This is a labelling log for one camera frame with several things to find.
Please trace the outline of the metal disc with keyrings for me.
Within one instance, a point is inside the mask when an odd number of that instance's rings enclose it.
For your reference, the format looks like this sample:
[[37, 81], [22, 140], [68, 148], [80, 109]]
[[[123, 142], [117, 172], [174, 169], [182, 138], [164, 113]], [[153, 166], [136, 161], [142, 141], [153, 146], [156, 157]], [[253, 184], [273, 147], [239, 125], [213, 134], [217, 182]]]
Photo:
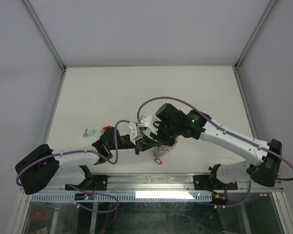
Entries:
[[175, 142], [172, 146], [168, 146], [168, 145], [161, 145], [158, 147], [155, 147], [152, 151], [152, 154], [155, 158], [160, 158], [165, 156], [166, 154], [168, 154], [171, 150], [174, 149], [174, 147], [176, 146], [178, 142], [178, 138], [175, 139]]

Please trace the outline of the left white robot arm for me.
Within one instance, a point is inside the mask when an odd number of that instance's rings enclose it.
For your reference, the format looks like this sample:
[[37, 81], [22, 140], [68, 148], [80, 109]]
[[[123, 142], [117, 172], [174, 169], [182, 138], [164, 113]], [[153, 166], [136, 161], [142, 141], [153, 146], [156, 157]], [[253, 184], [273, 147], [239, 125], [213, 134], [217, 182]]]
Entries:
[[129, 134], [122, 136], [116, 127], [107, 126], [90, 146], [71, 151], [54, 151], [48, 144], [42, 144], [16, 164], [16, 184], [27, 195], [52, 185], [87, 190], [93, 182], [90, 166], [116, 164], [119, 150], [134, 149], [138, 154], [158, 145], [144, 135], [146, 129], [141, 124], [130, 123]]

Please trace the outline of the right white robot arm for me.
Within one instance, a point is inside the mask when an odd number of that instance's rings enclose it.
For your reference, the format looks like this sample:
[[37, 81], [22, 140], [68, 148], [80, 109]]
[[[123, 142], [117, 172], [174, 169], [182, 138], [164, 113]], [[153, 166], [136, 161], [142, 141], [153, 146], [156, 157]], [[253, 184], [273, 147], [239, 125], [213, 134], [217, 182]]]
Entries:
[[156, 112], [157, 129], [150, 137], [160, 145], [172, 146], [177, 137], [193, 138], [213, 143], [242, 157], [244, 161], [232, 164], [216, 164], [210, 167], [209, 185], [215, 189], [236, 181], [252, 180], [265, 187], [274, 187], [281, 164], [278, 155], [282, 143], [246, 137], [232, 131], [220, 130], [211, 124], [211, 118], [195, 110], [185, 114], [173, 105], [165, 103]]

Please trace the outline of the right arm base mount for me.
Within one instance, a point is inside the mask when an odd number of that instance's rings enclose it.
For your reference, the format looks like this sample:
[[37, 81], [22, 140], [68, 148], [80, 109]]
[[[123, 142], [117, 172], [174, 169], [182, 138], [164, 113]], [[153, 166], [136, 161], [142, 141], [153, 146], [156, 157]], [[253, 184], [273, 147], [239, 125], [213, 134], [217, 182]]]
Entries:
[[228, 190], [237, 190], [237, 183], [228, 183], [225, 184], [218, 179], [210, 179], [209, 175], [194, 175], [193, 185], [195, 190], [207, 190], [210, 192], [216, 192], [216, 190], [228, 191]]

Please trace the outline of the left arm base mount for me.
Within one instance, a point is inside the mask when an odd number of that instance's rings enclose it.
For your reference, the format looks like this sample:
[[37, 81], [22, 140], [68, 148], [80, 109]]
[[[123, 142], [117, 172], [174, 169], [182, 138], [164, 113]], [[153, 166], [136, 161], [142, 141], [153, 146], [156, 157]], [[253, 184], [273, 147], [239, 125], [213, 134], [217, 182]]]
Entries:
[[84, 191], [106, 191], [108, 179], [108, 175], [92, 175], [91, 177], [86, 177], [79, 184], [71, 185]]

